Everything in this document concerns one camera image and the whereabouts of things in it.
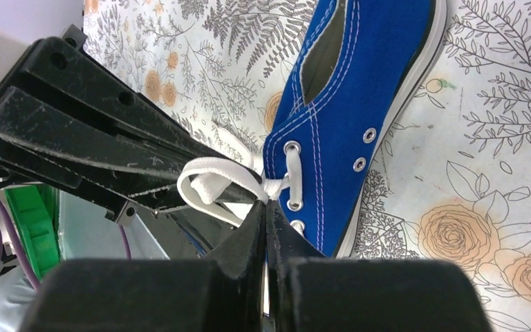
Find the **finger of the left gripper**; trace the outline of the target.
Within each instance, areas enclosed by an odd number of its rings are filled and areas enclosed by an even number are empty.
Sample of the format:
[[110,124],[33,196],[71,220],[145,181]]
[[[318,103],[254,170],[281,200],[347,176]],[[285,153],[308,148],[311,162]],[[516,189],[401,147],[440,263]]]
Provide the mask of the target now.
[[117,214],[125,201],[157,212],[184,206],[186,163],[218,152],[140,95],[51,105],[11,86],[0,95],[0,159],[27,176]]
[[39,39],[18,61],[25,107],[20,170],[71,187],[77,177],[117,193],[173,190],[183,167],[219,157],[153,102],[59,37]]

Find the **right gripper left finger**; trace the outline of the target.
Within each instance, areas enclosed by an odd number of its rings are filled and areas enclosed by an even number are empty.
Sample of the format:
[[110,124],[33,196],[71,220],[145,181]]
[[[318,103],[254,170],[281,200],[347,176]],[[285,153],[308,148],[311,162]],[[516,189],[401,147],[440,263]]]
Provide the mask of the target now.
[[260,331],[266,205],[197,259],[74,259],[43,281],[22,331]]

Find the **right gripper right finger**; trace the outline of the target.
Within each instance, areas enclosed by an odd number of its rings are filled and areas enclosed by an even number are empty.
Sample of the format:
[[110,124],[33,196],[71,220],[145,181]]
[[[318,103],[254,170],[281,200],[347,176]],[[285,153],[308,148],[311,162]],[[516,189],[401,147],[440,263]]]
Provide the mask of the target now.
[[266,206],[270,317],[278,331],[490,331],[470,280],[426,259],[325,257]]

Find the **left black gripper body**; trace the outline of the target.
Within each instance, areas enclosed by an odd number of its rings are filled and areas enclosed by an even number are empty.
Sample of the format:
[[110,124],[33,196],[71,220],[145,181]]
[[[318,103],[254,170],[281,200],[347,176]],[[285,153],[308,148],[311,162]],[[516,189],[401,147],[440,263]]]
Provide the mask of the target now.
[[28,45],[0,33],[0,189],[45,183],[128,225],[138,211],[126,159],[138,95],[85,42],[74,25]]

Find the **white shoelace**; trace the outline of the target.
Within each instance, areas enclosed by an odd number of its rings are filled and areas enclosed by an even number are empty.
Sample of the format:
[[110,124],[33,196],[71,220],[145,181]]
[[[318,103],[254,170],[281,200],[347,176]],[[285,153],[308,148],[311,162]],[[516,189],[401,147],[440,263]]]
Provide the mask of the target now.
[[252,172],[263,159],[248,149],[244,149],[242,163],[217,157],[195,158],[183,168],[177,180],[177,190],[184,202],[195,210],[215,217],[220,221],[239,227],[243,220],[232,212],[219,207],[217,198],[232,184],[239,185],[264,203],[277,200],[284,190],[288,190],[287,208],[298,212],[304,207],[303,172],[301,147],[291,140],[283,147],[287,172],[281,179],[263,177],[258,181]]

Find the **blue canvas sneaker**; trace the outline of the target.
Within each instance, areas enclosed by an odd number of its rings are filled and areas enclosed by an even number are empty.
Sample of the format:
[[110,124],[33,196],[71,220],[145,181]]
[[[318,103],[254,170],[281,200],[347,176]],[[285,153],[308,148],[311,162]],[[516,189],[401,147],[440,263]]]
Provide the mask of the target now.
[[296,196],[279,197],[289,221],[328,257],[348,234],[379,144],[434,63],[445,1],[319,1],[263,145],[265,176],[300,167]]

